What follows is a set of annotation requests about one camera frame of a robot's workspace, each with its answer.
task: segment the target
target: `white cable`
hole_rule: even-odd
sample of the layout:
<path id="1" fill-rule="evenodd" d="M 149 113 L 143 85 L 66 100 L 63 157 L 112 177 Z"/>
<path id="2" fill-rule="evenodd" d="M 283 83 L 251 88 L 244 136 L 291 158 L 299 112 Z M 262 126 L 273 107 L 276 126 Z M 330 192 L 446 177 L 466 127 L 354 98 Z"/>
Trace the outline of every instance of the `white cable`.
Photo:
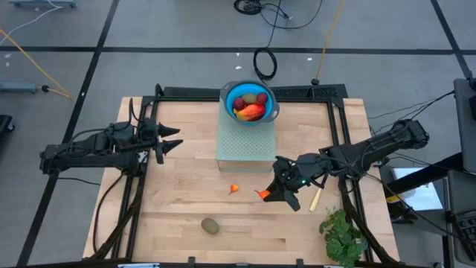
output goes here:
<path id="1" fill-rule="evenodd" d="M 20 29 L 20 28 L 23 28 L 24 26 L 27 26 L 27 25 L 29 25 L 29 24 L 31 24 L 31 23 L 34 23 L 35 21 L 41 19 L 44 15 L 46 15 L 46 14 L 48 14 L 48 13 L 50 13 L 50 12 L 53 12 L 53 11 L 55 11 L 55 10 L 59 10 L 59 9 L 62 8 L 62 7 L 60 7 L 60 6 L 57 6 L 57 5 L 53 4 L 53 3 L 51 3 L 50 0 L 46 0 L 46 1 L 47 1 L 48 3 L 50 3 L 54 8 L 53 8 L 53 9 L 50 9 L 50 10 L 48 10 L 48 11 L 46 11 L 46 12 L 44 12 L 43 14 L 41 14 L 41 15 L 39 15 L 39 16 L 37 16 L 36 19 L 34 19 L 34 20 L 30 21 L 30 22 L 27 22 L 27 23 L 25 23 L 25 24 L 23 24 L 23 25 L 18 26 L 17 28 L 14 28 L 14 29 L 11 30 L 10 32 L 8 32 L 8 36 L 10 36 L 11 34 L 13 34 L 14 31 L 16 31 L 16 30 L 18 30 L 18 29 Z M 4 38 L 0 41 L 0 45 L 6 40 L 6 38 L 7 38 L 7 37 L 4 37 Z"/>

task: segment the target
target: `white paper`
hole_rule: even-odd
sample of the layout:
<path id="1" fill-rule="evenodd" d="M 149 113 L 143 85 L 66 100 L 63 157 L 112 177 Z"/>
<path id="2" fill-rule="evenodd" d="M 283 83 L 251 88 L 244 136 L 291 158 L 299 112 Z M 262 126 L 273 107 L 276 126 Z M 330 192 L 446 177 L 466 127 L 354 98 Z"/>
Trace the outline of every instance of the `white paper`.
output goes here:
<path id="1" fill-rule="evenodd" d="M 400 179 L 408 174 L 417 172 L 421 170 L 421 167 L 412 167 L 412 168 L 394 168 L 392 169 L 393 176 L 395 179 Z M 416 211 L 427 211 L 427 210 L 437 210 L 443 209 L 441 206 L 440 198 L 438 198 L 437 190 L 435 190 L 433 182 L 428 183 L 427 185 L 422 185 L 418 188 L 415 188 L 411 191 L 414 191 L 414 194 L 409 194 L 405 192 L 402 195 L 403 200 L 414 208 Z"/>

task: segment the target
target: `wooden stick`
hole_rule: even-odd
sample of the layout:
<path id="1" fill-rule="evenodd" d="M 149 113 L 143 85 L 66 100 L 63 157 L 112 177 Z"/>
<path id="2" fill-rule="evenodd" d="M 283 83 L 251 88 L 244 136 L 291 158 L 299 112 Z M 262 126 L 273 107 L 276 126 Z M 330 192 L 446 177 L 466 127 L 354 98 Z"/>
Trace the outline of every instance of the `wooden stick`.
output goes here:
<path id="1" fill-rule="evenodd" d="M 318 205 L 319 197 L 321 197 L 322 189 L 319 188 L 318 191 L 315 193 L 314 198 L 312 199 L 311 205 L 309 207 L 309 211 L 314 212 L 315 207 Z"/>

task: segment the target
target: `wooden table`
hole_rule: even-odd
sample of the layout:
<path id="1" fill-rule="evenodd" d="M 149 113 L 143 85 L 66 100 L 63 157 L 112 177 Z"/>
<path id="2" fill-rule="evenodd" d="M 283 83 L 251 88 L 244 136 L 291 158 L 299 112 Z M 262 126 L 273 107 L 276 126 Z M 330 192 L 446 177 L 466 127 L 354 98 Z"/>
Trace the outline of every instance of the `wooden table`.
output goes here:
<path id="1" fill-rule="evenodd" d="M 118 121 L 127 120 L 128 101 L 123 98 Z M 140 102 L 141 98 L 134 98 L 135 111 L 139 111 Z M 363 101 L 345 99 L 344 103 L 352 143 L 369 138 Z M 313 213 L 308 209 L 317 190 L 313 186 L 301 188 L 297 194 L 301 204 L 298 212 L 285 202 L 263 202 L 254 190 L 265 189 L 272 181 L 272 173 L 218 170 L 218 102 L 162 102 L 158 107 L 161 123 L 181 129 L 169 139 L 183 138 L 184 143 L 165 157 L 164 165 L 157 165 L 151 153 L 133 261 L 184 263 L 189 256 L 195 256 L 197 263 L 295 264 L 297 258 L 302 258 L 305 264 L 334 264 L 326 255 L 324 236 L 318 227 L 326 218 L 326 208 L 341 207 L 336 178 L 328 178 Z M 295 159 L 332 145 L 325 104 L 281 103 L 280 108 L 275 121 L 278 155 Z M 337 122 L 339 140 L 343 141 Z M 379 175 L 375 168 L 369 173 Z M 114 168 L 105 169 L 97 200 L 119 174 Z M 100 210 L 99 246 L 118 221 L 125 181 L 113 188 Z M 238 184 L 239 191 L 229 195 L 231 184 Z M 360 186 L 370 230 L 389 255 L 398 260 L 382 185 L 366 177 Z M 220 224 L 219 234 L 212 236 L 201 228 L 205 217 Z M 84 256 L 93 253 L 92 223 Z M 128 230 L 123 233 L 120 256 L 125 253 L 128 234 Z"/>

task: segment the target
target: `green mesh box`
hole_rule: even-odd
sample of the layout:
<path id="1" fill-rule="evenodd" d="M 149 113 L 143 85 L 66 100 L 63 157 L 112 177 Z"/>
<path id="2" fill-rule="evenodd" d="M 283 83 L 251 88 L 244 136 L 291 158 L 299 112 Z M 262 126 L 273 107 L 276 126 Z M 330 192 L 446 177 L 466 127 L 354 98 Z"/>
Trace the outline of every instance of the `green mesh box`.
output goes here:
<path id="1" fill-rule="evenodd" d="M 246 126 L 219 102 L 216 161 L 221 171 L 269 172 L 276 156 L 274 122 Z"/>

